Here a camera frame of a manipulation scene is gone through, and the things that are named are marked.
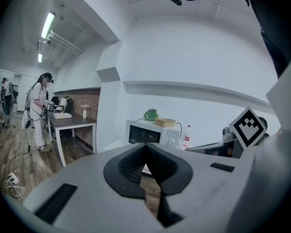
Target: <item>green vegetable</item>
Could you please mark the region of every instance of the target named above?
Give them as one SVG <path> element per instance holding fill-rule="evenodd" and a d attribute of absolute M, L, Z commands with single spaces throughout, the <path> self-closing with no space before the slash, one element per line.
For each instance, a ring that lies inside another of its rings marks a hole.
<path fill-rule="evenodd" d="M 154 121 L 158 117 L 159 114 L 157 114 L 157 109 L 149 109 L 144 113 L 144 119 L 148 121 Z"/>

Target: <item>wooden floor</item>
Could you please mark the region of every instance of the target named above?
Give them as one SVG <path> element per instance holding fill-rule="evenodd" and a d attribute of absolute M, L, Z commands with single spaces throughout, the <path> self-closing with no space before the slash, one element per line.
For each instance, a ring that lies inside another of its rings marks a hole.
<path fill-rule="evenodd" d="M 30 127 L 26 132 L 23 131 L 20 126 L 21 119 L 19 116 L 21 114 L 11 114 L 11 118 L 6 124 L 7 128 L 0 130 L 0 190 L 11 197 L 14 196 L 9 189 L 3 191 L 3 182 L 9 173 L 13 172 L 19 178 L 18 185 L 25 187 L 30 193 L 37 185 L 63 168 L 57 151 L 56 140 L 52 143 L 49 142 L 48 133 L 44 130 L 44 139 L 47 144 L 50 144 L 52 151 L 38 151 L 34 143 L 34 129 Z M 30 153 L 26 153 L 28 145 L 25 133 L 31 145 Z M 91 149 L 69 135 L 69 132 L 61 135 L 61 142 L 67 165 L 77 159 L 93 154 Z M 146 191 L 145 203 L 147 207 L 156 216 L 160 201 L 160 187 L 154 179 L 148 177 L 142 177 L 141 187 Z M 23 200 L 21 197 L 15 199 L 19 202 Z"/>

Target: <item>white table leg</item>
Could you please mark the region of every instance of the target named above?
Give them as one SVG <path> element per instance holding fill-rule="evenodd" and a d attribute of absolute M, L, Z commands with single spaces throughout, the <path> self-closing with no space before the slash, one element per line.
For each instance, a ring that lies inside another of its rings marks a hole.
<path fill-rule="evenodd" d="M 62 161 L 63 167 L 65 167 L 66 161 L 65 161 L 64 153 L 63 153 L 63 149 L 62 149 L 62 143 L 60 141 L 59 129 L 55 128 L 55 132 L 56 132 L 56 141 L 57 141 L 59 156 L 60 156 L 60 159 Z"/>
<path fill-rule="evenodd" d="M 49 136 L 49 141 L 52 142 L 53 139 L 52 139 L 52 132 L 51 132 L 51 129 L 50 129 L 50 119 L 49 119 L 49 116 L 48 116 L 48 136 Z"/>
<path fill-rule="evenodd" d="M 97 149 L 96 149 L 96 123 L 93 125 L 93 153 L 97 153 Z"/>

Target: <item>white shirt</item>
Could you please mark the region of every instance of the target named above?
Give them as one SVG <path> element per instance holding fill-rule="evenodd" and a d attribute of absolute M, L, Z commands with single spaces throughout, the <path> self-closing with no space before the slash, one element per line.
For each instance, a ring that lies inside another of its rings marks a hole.
<path fill-rule="evenodd" d="M 38 120 L 41 116 L 44 116 L 44 107 L 36 105 L 33 100 L 39 100 L 41 103 L 47 99 L 47 90 L 42 89 L 40 83 L 36 83 L 30 92 L 30 117 L 33 120 Z"/>
<path fill-rule="evenodd" d="M 6 82 L 3 83 L 3 89 L 5 89 L 4 96 L 11 95 L 10 89 L 9 89 L 9 82 L 8 81 L 6 81 Z"/>

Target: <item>microwave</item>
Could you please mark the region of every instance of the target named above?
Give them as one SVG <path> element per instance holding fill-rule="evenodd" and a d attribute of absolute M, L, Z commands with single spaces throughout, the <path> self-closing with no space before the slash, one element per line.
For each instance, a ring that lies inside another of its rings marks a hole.
<path fill-rule="evenodd" d="M 153 121 L 127 120 L 125 140 L 129 144 L 154 142 L 176 149 L 180 135 L 181 127 L 177 124 L 174 127 L 162 128 L 155 125 Z"/>

